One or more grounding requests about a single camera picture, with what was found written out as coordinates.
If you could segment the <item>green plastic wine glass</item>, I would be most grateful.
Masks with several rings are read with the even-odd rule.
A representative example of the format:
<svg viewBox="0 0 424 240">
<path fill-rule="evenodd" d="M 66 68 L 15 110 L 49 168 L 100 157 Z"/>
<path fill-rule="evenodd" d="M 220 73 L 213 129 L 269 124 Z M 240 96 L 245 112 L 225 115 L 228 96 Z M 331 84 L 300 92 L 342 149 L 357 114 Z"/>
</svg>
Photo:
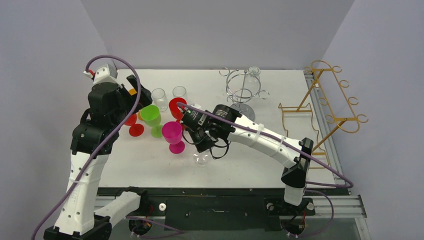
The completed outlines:
<svg viewBox="0 0 424 240">
<path fill-rule="evenodd" d="M 151 127 L 151 135 L 154 138 L 161 138 L 163 125 L 160 109 L 155 105 L 148 105 L 141 109 L 140 115 L 145 124 Z"/>
</svg>

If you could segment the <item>clear stemmed wine glass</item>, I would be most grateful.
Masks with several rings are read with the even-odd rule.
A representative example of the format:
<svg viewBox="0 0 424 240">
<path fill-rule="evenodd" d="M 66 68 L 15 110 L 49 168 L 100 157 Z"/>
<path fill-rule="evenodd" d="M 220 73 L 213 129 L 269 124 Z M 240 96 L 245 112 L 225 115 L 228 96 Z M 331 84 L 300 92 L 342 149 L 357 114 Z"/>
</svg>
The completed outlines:
<svg viewBox="0 0 424 240">
<path fill-rule="evenodd" d="M 210 161 L 210 153 L 209 152 L 197 152 L 193 153 L 193 161 L 199 165 L 205 165 Z"/>
</svg>

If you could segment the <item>pink plastic wine glass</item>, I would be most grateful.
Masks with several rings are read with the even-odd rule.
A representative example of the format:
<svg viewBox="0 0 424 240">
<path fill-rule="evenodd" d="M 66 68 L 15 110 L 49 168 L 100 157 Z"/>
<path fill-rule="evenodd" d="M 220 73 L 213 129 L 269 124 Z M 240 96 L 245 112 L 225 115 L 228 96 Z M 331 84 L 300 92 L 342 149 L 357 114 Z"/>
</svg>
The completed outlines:
<svg viewBox="0 0 424 240">
<path fill-rule="evenodd" d="M 169 150 L 173 154 L 181 154 L 185 150 L 183 138 L 183 127 L 176 121 L 165 123 L 161 129 L 162 136 L 169 143 Z"/>
</svg>

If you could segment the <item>red plastic wine glass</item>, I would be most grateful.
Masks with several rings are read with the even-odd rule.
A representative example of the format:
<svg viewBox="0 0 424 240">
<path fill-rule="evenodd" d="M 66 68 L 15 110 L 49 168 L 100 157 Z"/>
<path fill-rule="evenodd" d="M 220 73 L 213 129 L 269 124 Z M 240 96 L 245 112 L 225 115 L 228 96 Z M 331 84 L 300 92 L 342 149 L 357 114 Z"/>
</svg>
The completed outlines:
<svg viewBox="0 0 424 240">
<path fill-rule="evenodd" d="M 145 128 L 142 124 L 137 123 L 138 117 L 136 114 L 132 114 L 127 121 L 125 121 L 124 125 L 129 127 L 128 133 L 132 136 L 132 137 L 139 137 L 141 136 L 144 131 Z"/>
</svg>

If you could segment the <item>patterned clear glass goblet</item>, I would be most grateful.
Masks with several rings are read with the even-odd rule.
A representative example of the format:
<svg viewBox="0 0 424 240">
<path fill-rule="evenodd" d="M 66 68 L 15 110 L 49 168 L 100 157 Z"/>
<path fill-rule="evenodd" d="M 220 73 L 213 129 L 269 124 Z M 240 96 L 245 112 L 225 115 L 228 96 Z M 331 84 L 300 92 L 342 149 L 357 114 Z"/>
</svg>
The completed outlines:
<svg viewBox="0 0 424 240">
<path fill-rule="evenodd" d="M 172 95 L 174 98 L 182 98 L 184 99 L 186 102 L 188 102 L 188 94 L 187 94 L 187 90 L 184 86 L 176 86 L 173 88 L 172 90 Z"/>
</svg>

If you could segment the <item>chrome spiral glass rack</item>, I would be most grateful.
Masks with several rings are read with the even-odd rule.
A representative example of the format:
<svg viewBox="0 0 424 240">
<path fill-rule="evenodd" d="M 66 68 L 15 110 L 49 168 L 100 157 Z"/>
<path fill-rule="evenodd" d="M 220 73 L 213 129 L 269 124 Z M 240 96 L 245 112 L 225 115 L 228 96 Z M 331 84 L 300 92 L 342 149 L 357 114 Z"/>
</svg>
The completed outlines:
<svg viewBox="0 0 424 240">
<path fill-rule="evenodd" d="M 231 70 L 224 67 L 219 70 L 219 74 L 225 78 L 226 100 L 232 102 L 230 107 L 254 121 L 256 113 L 248 102 L 254 98 L 266 100 L 270 97 L 270 93 L 262 87 L 261 77 L 258 84 L 248 83 L 248 68 Z"/>
</svg>

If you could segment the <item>yellow plastic wine glass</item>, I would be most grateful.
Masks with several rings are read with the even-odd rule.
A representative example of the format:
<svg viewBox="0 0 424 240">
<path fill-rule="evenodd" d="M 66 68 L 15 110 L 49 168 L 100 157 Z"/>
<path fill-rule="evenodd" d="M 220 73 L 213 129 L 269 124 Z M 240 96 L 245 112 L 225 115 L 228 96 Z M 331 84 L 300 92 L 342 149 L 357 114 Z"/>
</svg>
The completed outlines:
<svg viewBox="0 0 424 240">
<path fill-rule="evenodd" d="M 137 91 L 136 91 L 136 89 L 135 89 L 135 88 L 132 88 L 132 89 L 130 89 L 130 90 L 128 91 L 128 93 L 129 93 L 131 96 L 134 96 L 134 95 L 136 95 L 136 94 L 137 94 Z"/>
</svg>

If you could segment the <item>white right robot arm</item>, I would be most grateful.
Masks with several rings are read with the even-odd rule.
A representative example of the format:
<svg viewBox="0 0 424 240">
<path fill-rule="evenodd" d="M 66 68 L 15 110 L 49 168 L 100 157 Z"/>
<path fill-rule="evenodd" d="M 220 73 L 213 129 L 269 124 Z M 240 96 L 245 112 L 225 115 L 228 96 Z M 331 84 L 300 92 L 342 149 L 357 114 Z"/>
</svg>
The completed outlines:
<svg viewBox="0 0 424 240">
<path fill-rule="evenodd" d="M 302 207 L 314 144 L 311 139 L 282 136 L 224 104 L 218 104 L 212 112 L 181 102 L 177 106 L 182 113 L 181 123 L 199 153 L 211 151 L 222 140 L 225 149 L 230 143 L 239 143 L 276 160 L 283 166 L 283 209 L 294 214 Z"/>
</svg>

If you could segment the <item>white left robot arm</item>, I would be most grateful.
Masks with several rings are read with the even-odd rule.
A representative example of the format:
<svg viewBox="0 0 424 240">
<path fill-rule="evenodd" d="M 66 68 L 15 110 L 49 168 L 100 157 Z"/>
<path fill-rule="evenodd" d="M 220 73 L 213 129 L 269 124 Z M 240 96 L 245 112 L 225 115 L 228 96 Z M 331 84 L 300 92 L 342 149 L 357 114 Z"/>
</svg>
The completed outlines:
<svg viewBox="0 0 424 240">
<path fill-rule="evenodd" d="M 149 210 L 149 201 L 140 189 L 124 191 L 110 204 L 95 209 L 101 175 L 120 128 L 132 114 L 152 104 L 151 92 L 137 74 L 127 80 L 132 89 L 114 76 L 95 74 L 89 107 L 72 133 L 68 186 L 54 207 L 60 214 L 44 231 L 45 240 L 107 240 L 127 214 L 143 215 Z"/>
</svg>

